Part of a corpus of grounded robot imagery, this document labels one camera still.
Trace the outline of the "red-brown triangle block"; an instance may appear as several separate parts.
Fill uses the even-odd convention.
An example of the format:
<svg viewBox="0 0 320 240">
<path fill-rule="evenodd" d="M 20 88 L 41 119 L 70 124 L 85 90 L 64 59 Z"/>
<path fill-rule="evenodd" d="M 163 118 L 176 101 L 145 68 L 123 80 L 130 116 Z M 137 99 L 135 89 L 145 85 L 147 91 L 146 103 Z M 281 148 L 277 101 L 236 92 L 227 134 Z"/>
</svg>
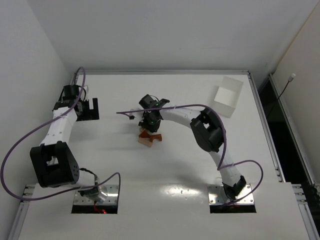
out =
<svg viewBox="0 0 320 240">
<path fill-rule="evenodd" d="M 151 137 L 151 134 L 148 131 L 143 131 L 140 133 L 139 138 L 142 139 L 149 139 Z"/>
</svg>

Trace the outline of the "red-brown arch block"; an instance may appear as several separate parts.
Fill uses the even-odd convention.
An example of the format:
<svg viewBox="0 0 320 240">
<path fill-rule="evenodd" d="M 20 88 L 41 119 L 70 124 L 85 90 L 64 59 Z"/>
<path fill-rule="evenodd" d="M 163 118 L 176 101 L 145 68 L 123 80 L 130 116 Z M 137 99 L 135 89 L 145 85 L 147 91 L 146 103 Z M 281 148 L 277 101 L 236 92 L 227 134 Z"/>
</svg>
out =
<svg viewBox="0 0 320 240">
<path fill-rule="evenodd" d="M 153 134 L 153 135 L 150 135 L 149 136 L 149 141 L 150 142 L 153 142 L 154 140 L 158 140 L 158 141 L 162 141 L 163 138 L 162 138 L 162 135 L 161 134 Z"/>
</svg>

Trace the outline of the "light wood plank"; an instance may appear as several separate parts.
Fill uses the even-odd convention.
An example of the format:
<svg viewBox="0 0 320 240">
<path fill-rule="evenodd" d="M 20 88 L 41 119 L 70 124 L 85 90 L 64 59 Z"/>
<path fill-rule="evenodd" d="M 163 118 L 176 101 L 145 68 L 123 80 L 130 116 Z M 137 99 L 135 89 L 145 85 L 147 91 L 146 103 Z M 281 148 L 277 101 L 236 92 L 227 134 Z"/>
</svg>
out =
<svg viewBox="0 0 320 240">
<path fill-rule="evenodd" d="M 139 142 L 140 144 L 143 144 L 143 145 L 149 147 L 149 148 L 151 148 L 152 145 L 153 145 L 153 142 L 151 142 L 151 141 L 150 141 L 149 139 L 147 139 L 147 138 L 139 138 L 139 139 L 138 139 L 138 142 Z"/>
</svg>

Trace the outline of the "white perforated box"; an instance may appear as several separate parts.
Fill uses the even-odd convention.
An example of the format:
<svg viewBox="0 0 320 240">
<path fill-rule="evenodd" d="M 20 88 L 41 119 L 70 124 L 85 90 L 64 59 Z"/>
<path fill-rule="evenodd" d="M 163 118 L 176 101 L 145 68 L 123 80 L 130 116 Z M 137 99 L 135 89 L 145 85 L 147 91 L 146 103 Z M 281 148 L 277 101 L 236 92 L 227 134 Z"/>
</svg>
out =
<svg viewBox="0 0 320 240">
<path fill-rule="evenodd" d="M 243 88 L 243 82 L 228 76 L 224 76 L 211 104 L 211 108 L 219 115 L 231 118 Z"/>
</svg>

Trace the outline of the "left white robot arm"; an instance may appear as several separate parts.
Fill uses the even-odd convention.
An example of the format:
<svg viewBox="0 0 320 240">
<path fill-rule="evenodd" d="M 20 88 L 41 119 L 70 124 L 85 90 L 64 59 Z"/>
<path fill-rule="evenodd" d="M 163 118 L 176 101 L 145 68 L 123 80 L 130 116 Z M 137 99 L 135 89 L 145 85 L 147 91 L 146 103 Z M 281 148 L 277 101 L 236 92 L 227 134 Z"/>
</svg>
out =
<svg viewBox="0 0 320 240">
<path fill-rule="evenodd" d="M 53 107 L 53 122 L 39 146 L 30 150 L 31 162 L 42 188 L 78 187 L 82 195 L 93 191 L 98 176 L 79 167 L 69 148 L 69 139 L 75 122 L 99 120 L 98 100 L 93 98 L 90 108 L 87 91 L 80 85 L 66 85 Z"/>
</svg>

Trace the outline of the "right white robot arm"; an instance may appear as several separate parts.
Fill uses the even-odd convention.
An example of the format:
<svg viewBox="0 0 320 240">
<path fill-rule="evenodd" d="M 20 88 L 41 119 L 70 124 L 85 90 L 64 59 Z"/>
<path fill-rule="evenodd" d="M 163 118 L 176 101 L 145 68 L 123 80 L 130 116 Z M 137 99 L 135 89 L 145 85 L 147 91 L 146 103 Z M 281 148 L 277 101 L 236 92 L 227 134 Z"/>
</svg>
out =
<svg viewBox="0 0 320 240">
<path fill-rule="evenodd" d="M 158 101 L 148 94 L 145 95 L 139 101 L 139 105 L 144 109 L 139 126 L 155 133 L 161 121 L 167 120 L 190 128 L 198 146 L 214 160 L 226 196 L 235 200 L 247 183 L 226 148 L 226 130 L 219 115 L 209 107 L 201 111 L 178 106 L 159 109 L 168 102 L 169 100 L 164 98 Z"/>
</svg>

